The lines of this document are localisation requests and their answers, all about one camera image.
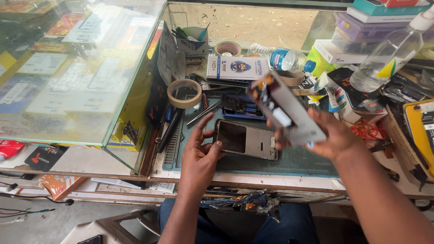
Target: blue repair mat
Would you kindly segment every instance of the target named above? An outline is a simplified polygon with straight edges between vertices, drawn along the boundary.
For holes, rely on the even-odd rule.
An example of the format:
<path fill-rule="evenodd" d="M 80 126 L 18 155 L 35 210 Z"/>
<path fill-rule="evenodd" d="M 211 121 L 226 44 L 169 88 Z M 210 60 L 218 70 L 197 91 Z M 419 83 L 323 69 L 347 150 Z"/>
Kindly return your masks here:
<path fill-rule="evenodd" d="M 178 92 L 178 99 L 182 96 L 187 98 L 194 96 L 195 91 L 186 94 L 186 91 Z M 211 106 L 221 99 L 223 92 L 209 92 L 207 94 L 209 105 Z M 164 157 L 163 170 L 179 171 L 182 165 L 182 152 L 190 137 L 194 125 L 186 126 L 188 122 L 194 119 L 203 111 L 203 108 L 195 110 L 194 108 L 186 109 L 184 116 L 180 120 L 178 130 L 175 130 L 174 136 L 167 145 L 166 155 Z M 268 128 L 265 121 L 253 119 L 241 119 L 222 116 L 221 109 L 214 110 L 215 116 L 207 123 L 205 129 L 213 129 L 217 119 L 225 119 L 240 124 L 250 125 L 262 129 Z M 318 156 L 307 151 L 304 148 L 285 148 L 279 152 L 277 161 L 263 158 L 255 158 L 239 154 L 228 154 L 217 162 L 216 172 L 221 173 L 244 173 L 259 175 L 297 175 L 297 176 L 318 176 L 318 177 L 338 177 L 338 173 L 332 162 L 326 158 Z"/>

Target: purple box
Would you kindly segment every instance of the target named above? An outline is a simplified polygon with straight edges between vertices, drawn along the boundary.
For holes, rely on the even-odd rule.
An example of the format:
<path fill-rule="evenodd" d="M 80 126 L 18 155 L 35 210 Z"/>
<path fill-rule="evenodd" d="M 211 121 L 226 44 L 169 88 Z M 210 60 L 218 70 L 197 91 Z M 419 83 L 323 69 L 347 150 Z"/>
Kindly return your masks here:
<path fill-rule="evenodd" d="M 336 26 L 352 40 L 381 41 L 392 31 L 407 28 L 408 22 L 363 23 L 347 13 L 340 13 Z"/>

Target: cartoon logo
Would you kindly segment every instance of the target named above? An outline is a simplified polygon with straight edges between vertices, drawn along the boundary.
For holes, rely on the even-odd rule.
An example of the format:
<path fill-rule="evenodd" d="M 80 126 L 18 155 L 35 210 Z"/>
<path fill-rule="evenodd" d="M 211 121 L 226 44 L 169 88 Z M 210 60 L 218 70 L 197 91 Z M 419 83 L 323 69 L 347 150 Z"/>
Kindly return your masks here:
<path fill-rule="evenodd" d="M 243 61 L 233 61 L 230 64 L 230 69 L 235 73 L 243 73 L 247 70 L 250 70 L 250 68 L 251 68 L 250 65 L 246 64 Z"/>

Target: sandy ground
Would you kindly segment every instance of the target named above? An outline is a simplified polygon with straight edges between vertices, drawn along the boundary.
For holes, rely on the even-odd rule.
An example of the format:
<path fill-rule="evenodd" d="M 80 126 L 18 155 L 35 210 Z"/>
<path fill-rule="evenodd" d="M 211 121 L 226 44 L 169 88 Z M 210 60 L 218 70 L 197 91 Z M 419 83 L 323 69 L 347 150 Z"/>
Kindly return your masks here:
<path fill-rule="evenodd" d="M 300 50 L 318 11 L 171 3 L 180 27 L 206 27 L 209 38 L 242 40 Z"/>

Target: hand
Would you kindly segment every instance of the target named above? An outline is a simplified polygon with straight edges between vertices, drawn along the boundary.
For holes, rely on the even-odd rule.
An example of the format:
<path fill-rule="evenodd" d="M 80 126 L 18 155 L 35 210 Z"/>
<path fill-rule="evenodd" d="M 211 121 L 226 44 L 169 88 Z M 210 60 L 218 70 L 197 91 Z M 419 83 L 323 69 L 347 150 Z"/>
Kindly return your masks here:
<path fill-rule="evenodd" d="M 221 141 L 202 145 L 205 138 L 214 135 L 214 129 L 203 131 L 213 116 L 213 113 L 209 113 L 198 122 L 184 148 L 177 197 L 202 199 L 202 195 L 214 177 L 217 160 L 226 155 L 225 152 L 221 152 L 223 146 Z"/>
<path fill-rule="evenodd" d="M 329 158 L 333 162 L 340 161 L 341 158 L 347 156 L 356 156 L 360 153 L 369 151 L 363 145 L 361 140 L 352 133 L 342 122 L 338 121 L 332 114 L 317 111 L 315 109 L 308 110 L 311 117 L 327 135 L 327 140 L 324 142 L 308 142 L 306 149 L 314 152 L 324 158 Z M 276 140 L 282 137 L 282 130 L 278 129 L 275 132 Z M 289 146 L 288 141 L 276 142 L 276 149 L 282 149 Z"/>

